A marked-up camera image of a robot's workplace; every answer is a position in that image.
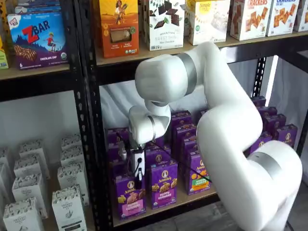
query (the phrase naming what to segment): bunny logo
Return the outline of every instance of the bunny logo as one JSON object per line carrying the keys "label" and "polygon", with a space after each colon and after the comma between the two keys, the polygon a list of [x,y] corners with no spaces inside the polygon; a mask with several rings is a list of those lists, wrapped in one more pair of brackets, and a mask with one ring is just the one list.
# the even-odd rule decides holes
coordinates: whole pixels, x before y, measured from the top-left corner
{"label": "bunny logo", "polygon": [[162,172],[162,177],[163,177],[163,178],[167,178],[167,176],[168,176],[168,171],[167,171],[167,170],[164,170],[164,171]]}

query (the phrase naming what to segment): wooden shelf board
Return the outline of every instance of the wooden shelf board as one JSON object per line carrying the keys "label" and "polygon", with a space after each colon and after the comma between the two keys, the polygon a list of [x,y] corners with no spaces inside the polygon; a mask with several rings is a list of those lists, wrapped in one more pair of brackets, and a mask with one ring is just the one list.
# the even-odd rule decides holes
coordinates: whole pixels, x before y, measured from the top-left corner
{"label": "wooden shelf board", "polygon": [[153,214],[157,214],[157,213],[165,211],[165,210],[173,209],[173,208],[176,208],[176,207],[183,205],[183,204],[188,204],[188,203],[191,203],[191,202],[196,201],[196,200],[204,199],[206,197],[209,197],[209,196],[215,195],[215,194],[216,194],[216,190],[215,190],[214,186],[211,186],[211,188],[209,190],[204,191],[202,193],[197,193],[197,194],[194,194],[194,195],[187,195],[187,193],[184,189],[184,182],[182,180],[182,177],[178,177],[177,202],[175,204],[153,210],[152,207],[151,207],[151,202],[150,202],[151,198],[150,198],[149,194],[147,193],[146,213],[141,214],[139,216],[131,217],[131,218],[128,218],[128,219],[125,219],[125,220],[119,219],[117,201],[116,201],[116,198],[113,198],[112,210],[113,210],[114,227],[121,226],[123,224],[129,223],[129,222],[132,222],[132,221],[135,221],[135,220],[139,220],[139,219],[151,216]]}
{"label": "wooden shelf board", "polygon": [[[285,39],[285,38],[307,36],[307,35],[308,35],[307,31],[306,32],[295,32],[294,31],[292,34],[263,37],[263,38],[250,39],[250,40],[244,40],[244,41],[238,41],[235,38],[232,38],[229,35],[227,35],[227,39],[225,42],[219,42],[219,43],[216,43],[216,45],[222,48],[222,47],[229,47],[229,46],[238,46],[238,45],[248,44],[248,43],[271,41],[271,40],[278,40],[282,38]],[[143,42],[143,39],[141,38],[140,44],[139,44],[139,49],[140,49],[139,54],[105,59],[103,58],[102,49],[96,48],[96,62],[97,62],[97,65],[106,65],[106,64],[115,64],[115,63],[121,63],[121,62],[133,61],[133,60],[139,60],[139,59],[142,60],[142,59],[156,57],[161,54],[177,54],[177,53],[181,53],[184,51],[189,51],[193,47],[194,46],[191,45],[187,41],[187,38],[184,38],[184,45],[181,48],[160,50],[160,51],[149,51],[146,44]]]}

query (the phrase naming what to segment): orange snack box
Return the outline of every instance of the orange snack box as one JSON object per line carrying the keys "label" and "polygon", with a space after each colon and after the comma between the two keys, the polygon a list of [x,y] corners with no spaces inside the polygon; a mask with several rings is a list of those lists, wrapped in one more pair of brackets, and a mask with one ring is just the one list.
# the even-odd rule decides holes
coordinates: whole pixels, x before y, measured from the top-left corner
{"label": "orange snack box", "polygon": [[100,0],[105,58],[139,52],[138,1]]}

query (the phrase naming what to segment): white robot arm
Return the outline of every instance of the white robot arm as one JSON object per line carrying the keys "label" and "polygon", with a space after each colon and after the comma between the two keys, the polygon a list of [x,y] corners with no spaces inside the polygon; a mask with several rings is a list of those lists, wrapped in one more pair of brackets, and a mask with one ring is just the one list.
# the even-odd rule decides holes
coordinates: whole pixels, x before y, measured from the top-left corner
{"label": "white robot arm", "polygon": [[168,103],[204,85],[210,110],[199,121],[197,141],[221,201],[245,231],[282,231],[301,182],[301,161],[279,141],[245,158],[243,151],[262,132],[262,120],[217,46],[207,42],[179,55],[143,61],[135,80],[149,110],[132,107],[129,112],[137,144],[164,135],[170,123]]}

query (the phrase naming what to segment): floor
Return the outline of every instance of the floor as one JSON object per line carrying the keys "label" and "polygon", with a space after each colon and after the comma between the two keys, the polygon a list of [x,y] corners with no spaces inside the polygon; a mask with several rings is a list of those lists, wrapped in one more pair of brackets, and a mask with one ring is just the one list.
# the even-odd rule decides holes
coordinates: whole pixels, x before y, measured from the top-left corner
{"label": "floor", "polygon": [[[302,184],[284,231],[307,231],[308,186]],[[222,203],[211,204],[135,231],[241,231]]]}

